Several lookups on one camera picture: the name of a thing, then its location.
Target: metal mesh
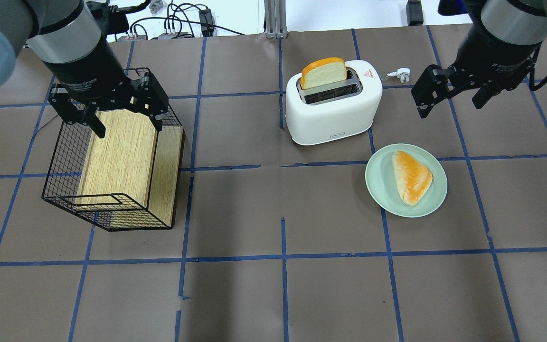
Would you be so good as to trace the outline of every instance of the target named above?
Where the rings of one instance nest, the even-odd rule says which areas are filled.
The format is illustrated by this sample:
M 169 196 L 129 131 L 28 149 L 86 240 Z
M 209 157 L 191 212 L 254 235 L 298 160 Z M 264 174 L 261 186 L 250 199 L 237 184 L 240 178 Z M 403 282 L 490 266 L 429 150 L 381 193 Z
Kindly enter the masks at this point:
M 180 126 L 170 105 L 161 122 L 163 126 Z M 91 136 L 92 131 L 87 127 L 61 125 L 41 198 L 106 231 L 171 229 L 125 193 L 77 195 Z M 92 204 L 76 204 L 78 197 L 102 200 Z

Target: bread slice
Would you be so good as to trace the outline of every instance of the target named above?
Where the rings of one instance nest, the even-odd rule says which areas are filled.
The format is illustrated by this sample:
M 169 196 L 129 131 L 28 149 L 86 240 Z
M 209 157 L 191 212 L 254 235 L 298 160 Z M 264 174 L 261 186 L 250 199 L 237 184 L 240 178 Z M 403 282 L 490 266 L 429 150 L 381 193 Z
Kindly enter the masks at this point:
M 430 188 L 432 173 L 404 151 L 394 152 L 391 158 L 398 194 L 404 204 L 414 206 Z
M 339 57 L 329 57 L 317 60 L 303 69 L 301 89 L 332 84 L 347 78 L 345 61 Z

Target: wooden panel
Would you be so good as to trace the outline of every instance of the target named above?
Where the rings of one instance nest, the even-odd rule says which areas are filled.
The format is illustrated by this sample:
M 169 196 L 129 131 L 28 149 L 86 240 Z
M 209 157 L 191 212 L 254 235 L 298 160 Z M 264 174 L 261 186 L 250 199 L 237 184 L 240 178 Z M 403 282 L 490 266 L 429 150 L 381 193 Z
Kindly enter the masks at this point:
M 126 193 L 146 206 L 158 132 L 145 115 L 126 110 L 98 113 L 105 137 L 94 133 L 85 157 L 78 195 Z M 76 204 L 115 203 L 78 197 Z
M 174 211 L 174 194 L 179 173 L 182 149 L 182 126 L 166 126 L 158 136 L 156 159 L 153 166 L 149 211 L 171 226 Z

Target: plate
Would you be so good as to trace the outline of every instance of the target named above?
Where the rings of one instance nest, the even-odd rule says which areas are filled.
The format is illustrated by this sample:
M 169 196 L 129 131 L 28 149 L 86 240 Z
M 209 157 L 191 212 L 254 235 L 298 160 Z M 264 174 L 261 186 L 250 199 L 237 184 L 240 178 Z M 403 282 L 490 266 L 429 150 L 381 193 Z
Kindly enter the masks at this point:
M 391 156 L 397 150 L 410 154 L 415 160 L 427 166 L 432 173 L 432 184 L 415 206 L 402 202 L 396 188 Z M 367 188 L 371 196 L 385 210 L 402 217 L 422 217 L 438 209 L 447 197 L 447 174 L 443 166 L 430 152 L 409 145 L 395 143 L 378 150 L 367 163 L 365 172 Z

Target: toaster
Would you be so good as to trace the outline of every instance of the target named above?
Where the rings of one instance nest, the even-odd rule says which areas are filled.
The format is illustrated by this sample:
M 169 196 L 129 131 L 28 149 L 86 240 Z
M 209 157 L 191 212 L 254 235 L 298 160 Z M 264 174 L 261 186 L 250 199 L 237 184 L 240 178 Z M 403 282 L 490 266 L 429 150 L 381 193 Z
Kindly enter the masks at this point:
M 286 126 L 299 145 L 317 145 L 360 134 L 373 124 L 383 87 L 367 61 L 346 61 L 347 78 L 301 89 L 301 74 L 286 85 Z

